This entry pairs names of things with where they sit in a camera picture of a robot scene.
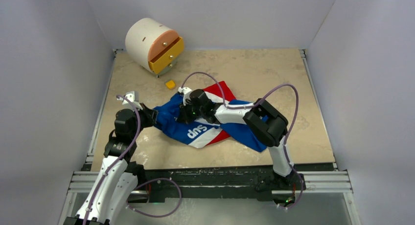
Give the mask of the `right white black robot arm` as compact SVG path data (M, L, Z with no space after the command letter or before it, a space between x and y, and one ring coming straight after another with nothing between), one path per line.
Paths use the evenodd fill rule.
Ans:
M264 98L254 103L227 104L214 102L204 90L179 88L183 100L179 105L177 121L189 124L205 121L208 124L240 126L247 128L245 137L250 137L268 148L276 186L287 189L294 183L294 164L289 159L286 143L293 124Z

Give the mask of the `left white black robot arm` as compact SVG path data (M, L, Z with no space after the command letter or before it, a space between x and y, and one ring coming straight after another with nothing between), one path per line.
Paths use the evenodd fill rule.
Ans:
M99 174L85 202L66 225L114 225L133 190L146 184L143 165L132 161L136 139L143 128L156 124L158 112L139 105L137 111L122 109L115 115Z

